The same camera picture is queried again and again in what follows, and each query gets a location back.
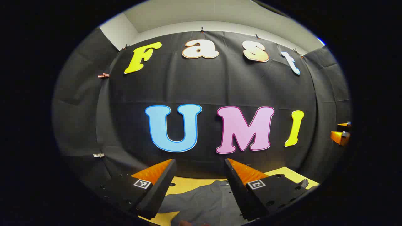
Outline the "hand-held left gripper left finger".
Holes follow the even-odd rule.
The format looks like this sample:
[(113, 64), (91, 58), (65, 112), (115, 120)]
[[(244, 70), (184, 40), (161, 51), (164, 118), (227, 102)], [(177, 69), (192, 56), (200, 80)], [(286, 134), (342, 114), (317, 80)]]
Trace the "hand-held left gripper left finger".
[(177, 171), (175, 159), (134, 174), (121, 174), (95, 187), (105, 202), (132, 216), (151, 220), (158, 213)]

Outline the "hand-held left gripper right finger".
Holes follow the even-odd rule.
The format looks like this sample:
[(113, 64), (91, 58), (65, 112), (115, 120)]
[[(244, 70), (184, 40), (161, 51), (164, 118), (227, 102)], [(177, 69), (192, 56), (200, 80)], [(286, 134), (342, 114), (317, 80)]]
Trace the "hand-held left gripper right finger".
[(284, 174), (268, 176), (230, 158), (224, 160), (224, 171), (241, 214), (248, 221), (274, 216), (311, 192), (306, 179), (296, 183)]

